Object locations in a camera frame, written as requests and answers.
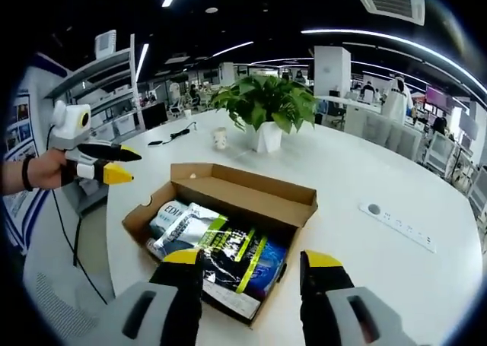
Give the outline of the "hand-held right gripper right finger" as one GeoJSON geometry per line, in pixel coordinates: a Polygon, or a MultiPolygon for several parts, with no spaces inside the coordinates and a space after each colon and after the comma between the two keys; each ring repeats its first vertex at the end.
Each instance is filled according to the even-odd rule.
{"type": "Polygon", "coordinates": [[[399,314],[356,287],[330,255],[301,251],[300,317],[306,345],[414,345],[399,314]]]}

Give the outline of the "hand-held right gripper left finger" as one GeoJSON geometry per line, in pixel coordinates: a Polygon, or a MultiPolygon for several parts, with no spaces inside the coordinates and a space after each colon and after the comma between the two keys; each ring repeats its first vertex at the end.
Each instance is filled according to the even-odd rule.
{"type": "Polygon", "coordinates": [[[182,249],[149,282],[127,288],[102,312],[92,345],[194,345],[202,316],[202,252],[182,249]]]}

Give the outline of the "person's left hand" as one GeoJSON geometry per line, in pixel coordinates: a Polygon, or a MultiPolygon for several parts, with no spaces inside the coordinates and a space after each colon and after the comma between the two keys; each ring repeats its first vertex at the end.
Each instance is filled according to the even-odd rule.
{"type": "Polygon", "coordinates": [[[68,175],[65,152],[51,148],[29,160],[26,177],[30,187],[57,189],[73,181],[68,175]]]}

